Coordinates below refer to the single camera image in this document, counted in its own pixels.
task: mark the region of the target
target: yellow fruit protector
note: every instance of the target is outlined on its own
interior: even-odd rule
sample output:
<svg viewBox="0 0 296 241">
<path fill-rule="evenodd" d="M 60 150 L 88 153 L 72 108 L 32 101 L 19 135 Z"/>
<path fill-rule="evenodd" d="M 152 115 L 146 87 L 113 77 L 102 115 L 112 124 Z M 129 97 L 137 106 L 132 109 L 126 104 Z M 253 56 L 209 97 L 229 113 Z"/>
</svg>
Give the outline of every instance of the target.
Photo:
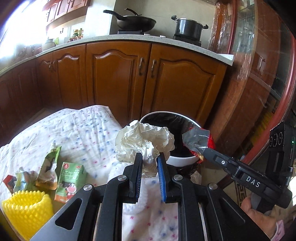
<svg viewBox="0 0 296 241">
<path fill-rule="evenodd" d="M 11 224 L 25 239 L 30 238 L 53 216 L 48 194 L 40 191 L 18 191 L 2 201 Z"/>
</svg>

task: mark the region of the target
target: wall cabinet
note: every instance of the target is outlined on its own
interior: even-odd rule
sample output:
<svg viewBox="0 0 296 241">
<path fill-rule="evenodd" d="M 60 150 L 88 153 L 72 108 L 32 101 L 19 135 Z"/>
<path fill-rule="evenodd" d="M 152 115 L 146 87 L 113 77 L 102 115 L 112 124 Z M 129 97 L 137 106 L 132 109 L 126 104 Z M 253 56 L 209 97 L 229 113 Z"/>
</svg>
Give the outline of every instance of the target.
<svg viewBox="0 0 296 241">
<path fill-rule="evenodd" d="M 43 7 L 48 24 L 59 19 L 52 27 L 86 15 L 90 0 L 49 0 Z"/>
</svg>

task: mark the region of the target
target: cooking pot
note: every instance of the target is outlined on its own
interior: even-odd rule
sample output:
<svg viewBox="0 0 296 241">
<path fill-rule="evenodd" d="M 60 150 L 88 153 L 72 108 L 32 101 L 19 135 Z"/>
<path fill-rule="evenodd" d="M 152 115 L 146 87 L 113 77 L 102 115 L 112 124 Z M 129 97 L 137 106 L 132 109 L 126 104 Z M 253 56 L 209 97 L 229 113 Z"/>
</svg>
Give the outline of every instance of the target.
<svg viewBox="0 0 296 241">
<path fill-rule="evenodd" d="M 118 27 L 120 27 L 122 30 L 147 32 L 151 30 L 156 24 L 156 21 L 152 18 L 141 16 L 129 8 L 126 8 L 125 10 L 128 10 L 135 15 L 121 16 L 120 14 L 111 10 L 104 10 L 103 12 L 114 15 L 117 18 Z"/>
<path fill-rule="evenodd" d="M 187 18 L 179 18 L 177 16 L 172 16 L 172 20 L 177 21 L 175 35 L 180 37 L 187 37 L 192 40 L 199 41 L 200 35 L 202 33 L 202 29 L 208 29 L 209 26 L 203 26 L 201 23 L 187 19 Z"/>
</svg>

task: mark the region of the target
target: crumpled tissue paper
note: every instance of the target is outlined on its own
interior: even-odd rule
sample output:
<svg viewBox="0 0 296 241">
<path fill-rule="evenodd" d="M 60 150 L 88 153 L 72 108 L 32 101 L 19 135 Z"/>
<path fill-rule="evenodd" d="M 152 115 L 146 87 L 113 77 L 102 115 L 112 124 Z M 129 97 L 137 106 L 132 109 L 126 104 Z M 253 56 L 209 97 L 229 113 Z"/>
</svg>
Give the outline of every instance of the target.
<svg viewBox="0 0 296 241">
<path fill-rule="evenodd" d="M 174 135 L 167 127 L 152 126 L 134 120 L 121 129 L 115 139 L 116 158 L 120 162 L 133 163 L 136 153 L 143 156 L 143 174 L 155 177 L 157 173 L 156 158 L 163 152 L 168 160 L 170 151 L 175 149 Z"/>
</svg>

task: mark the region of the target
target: kitchen counter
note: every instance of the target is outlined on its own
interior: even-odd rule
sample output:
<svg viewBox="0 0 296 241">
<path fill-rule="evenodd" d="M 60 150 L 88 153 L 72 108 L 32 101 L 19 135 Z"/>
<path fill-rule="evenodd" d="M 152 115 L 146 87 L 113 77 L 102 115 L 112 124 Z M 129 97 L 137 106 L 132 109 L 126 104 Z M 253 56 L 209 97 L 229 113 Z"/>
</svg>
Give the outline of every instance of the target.
<svg viewBox="0 0 296 241">
<path fill-rule="evenodd" d="M 93 38 L 85 38 L 85 39 L 80 39 L 80 40 L 76 40 L 76 41 L 72 41 L 72 42 L 68 42 L 68 43 L 64 43 L 61 45 L 57 45 L 53 48 L 50 48 L 48 50 L 45 50 L 33 57 L 24 59 L 12 66 L 9 66 L 5 69 L 3 69 L 2 71 L 0 71 L 0 76 L 2 76 L 3 74 L 5 74 L 6 72 L 10 71 L 11 69 L 13 69 L 14 67 L 29 61 L 31 59 L 34 59 L 36 57 L 42 56 L 44 54 L 50 53 L 52 51 L 58 50 L 58 49 L 62 49 L 62 48 L 66 48 L 66 47 L 70 47 L 70 46 L 74 46 L 74 45 L 79 45 L 79 44 L 85 44 L 85 43 L 91 43 L 91 42 L 98 42 L 98 41 L 108 41 L 108 40 L 133 40 L 133 41 L 148 41 L 148 42 L 156 42 L 156 43 L 162 43 L 162 44 L 168 44 L 168 45 L 173 45 L 176 47 L 181 47 L 181 48 L 186 48 L 204 55 L 207 55 L 209 57 L 212 57 L 214 59 L 217 59 L 227 65 L 232 66 L 233 61 L 234 61 L 234 55 L 231 54 L 217 54 L 214 53 L 210 50 L 204 49 L 202 47 L 193 45 L 193 44 L 189 44 L 186 42 L 182 42 L 179 40 L 175 40 L 175 39 L 169 39 L 169 38 L 161 38 L 161 37 L 157 37 L 157 36 L 150 36 L 150 35 L 136 35 L 136 34 L 114 34 L 114 35 L 105 35 L 105 36 L 97 36 L 97 37 L 93 37 Z"/>
</svg>

